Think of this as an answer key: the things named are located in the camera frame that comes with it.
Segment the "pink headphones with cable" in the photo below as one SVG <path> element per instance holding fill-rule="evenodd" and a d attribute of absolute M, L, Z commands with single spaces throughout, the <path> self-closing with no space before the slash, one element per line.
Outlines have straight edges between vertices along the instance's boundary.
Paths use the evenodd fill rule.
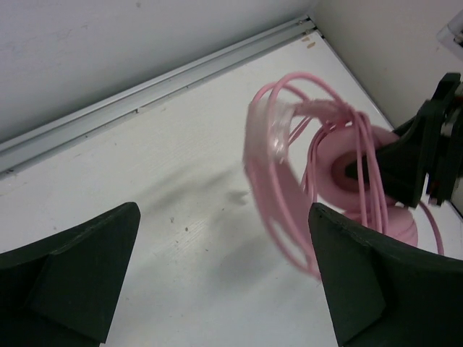
<path fill-rule="evenodd" d="M 320 277 L 308 225 L 318 199 L 417 245 L 416 222 L 386 194 L 374 154 L 397 140 L 310 73 L 292 72 L 257 92 L 247 112 L 245 173 L 267 232 L 298 270 Z"/>

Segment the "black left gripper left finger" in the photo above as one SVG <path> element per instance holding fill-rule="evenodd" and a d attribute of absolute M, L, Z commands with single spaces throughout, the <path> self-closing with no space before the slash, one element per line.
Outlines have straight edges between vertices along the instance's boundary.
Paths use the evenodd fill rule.
<path fill-rule="evenodd" d="M 140 225 L 126 202 L 1 254 L 2 346 L 106 342 Z"/>

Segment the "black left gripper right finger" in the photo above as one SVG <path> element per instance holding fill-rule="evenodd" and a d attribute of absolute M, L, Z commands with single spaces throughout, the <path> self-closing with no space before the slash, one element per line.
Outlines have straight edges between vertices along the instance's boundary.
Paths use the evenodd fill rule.
<path fill-rule="evenodd" d="M 308 225 L 339 346 L 462 345 L 462 261 L 321 203 L 310 208 Z"/>

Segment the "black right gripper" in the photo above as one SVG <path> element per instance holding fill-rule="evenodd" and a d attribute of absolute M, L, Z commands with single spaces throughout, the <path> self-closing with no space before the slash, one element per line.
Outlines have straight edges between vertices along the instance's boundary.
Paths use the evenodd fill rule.
<path fill-rule="evenodd" d="M 417 114 L 375 151 L 385 195 L 417 207 L 428 174 L 430 203 L 450 200 L 462 178 L 462 76 L 447 73 Z"/>

